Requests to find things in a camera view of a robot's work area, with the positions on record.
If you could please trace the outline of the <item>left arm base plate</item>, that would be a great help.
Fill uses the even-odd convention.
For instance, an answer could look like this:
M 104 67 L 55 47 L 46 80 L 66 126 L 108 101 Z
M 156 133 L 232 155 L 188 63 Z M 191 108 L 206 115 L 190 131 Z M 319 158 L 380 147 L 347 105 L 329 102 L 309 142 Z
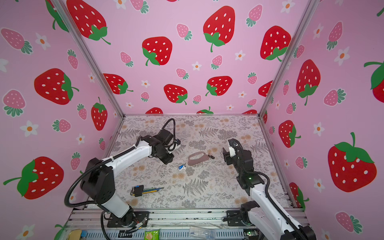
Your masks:
M 108 218 L 108 228 L 134 228 L 140 225 L 145 228 L 149 220 L 150 212 L 148 211 L 128 211 L 122 218 L 118 218 L 113 213 Z

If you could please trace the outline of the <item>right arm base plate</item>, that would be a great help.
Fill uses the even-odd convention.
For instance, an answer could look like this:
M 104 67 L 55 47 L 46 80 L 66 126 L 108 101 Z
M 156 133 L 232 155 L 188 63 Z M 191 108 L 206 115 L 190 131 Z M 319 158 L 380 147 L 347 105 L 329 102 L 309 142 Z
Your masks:
M 249 219 L 249 212 L 251 209 L 259 207 L 260 206 L 255 201 L 242 204 L 239 210 L 226 211 L 226 216 L 223 217 L 223 222 L 227 222 L 230 227 L 254 226 Z

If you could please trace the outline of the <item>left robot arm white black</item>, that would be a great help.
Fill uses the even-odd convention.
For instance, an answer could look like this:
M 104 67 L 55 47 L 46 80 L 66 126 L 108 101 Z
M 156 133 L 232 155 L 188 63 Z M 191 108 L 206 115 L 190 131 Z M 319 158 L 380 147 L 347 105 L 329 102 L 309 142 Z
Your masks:
M 176 138 L 176 121 L 169 119 L 155 136 L 140 136 L 129 149 L 105 159 L 93 158 L 88 162 L 86 170 L 70 186 L 64 199 L 69 208 L 95 204 L 106 213 L 112 214 L 123 226 L 130 225 L 135 218 L 133 208 L 116 192 L 115 177 L 122 171 L 145 158 L 157 158 L 167 165 L 173 161 L 173 152 L 179 148 L 181 141 Z M 76 186 L 91 200 L 71 203 L 70 196 Z

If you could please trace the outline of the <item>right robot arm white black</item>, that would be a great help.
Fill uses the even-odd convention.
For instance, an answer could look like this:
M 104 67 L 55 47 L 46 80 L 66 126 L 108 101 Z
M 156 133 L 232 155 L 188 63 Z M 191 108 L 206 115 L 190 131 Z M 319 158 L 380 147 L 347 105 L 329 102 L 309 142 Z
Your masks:
M 270 178 L 254 169 L 252 152 L 244 150 L 236 139 L 228 140 L 229 150 L 223 150 L 228 166 L 238 173 L 240 187 L 251 197 L 241 205 L 238 216 L 245 225 L 254 225 L 267 240 L 315 240 L 310 226 L 302 226 L 270 194 Z

